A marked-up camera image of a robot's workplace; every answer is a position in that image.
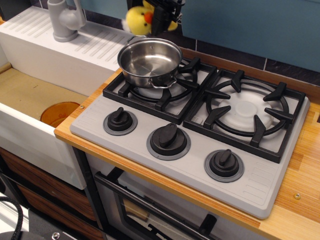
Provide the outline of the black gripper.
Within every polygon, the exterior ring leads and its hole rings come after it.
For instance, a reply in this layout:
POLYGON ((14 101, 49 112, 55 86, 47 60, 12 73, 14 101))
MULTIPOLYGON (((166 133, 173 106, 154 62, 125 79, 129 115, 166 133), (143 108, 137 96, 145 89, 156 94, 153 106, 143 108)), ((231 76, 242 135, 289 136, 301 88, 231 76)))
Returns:
MULTIPOLYGON (((171 22, 178 22, 182 17, 182 7, 186 4, 185 0, 148 0, 154 7, 151 35, 158 36, 163 32, 168 32, 171 22)), ((127 9, 143 6, 143 0, 127 0, 127 9)))

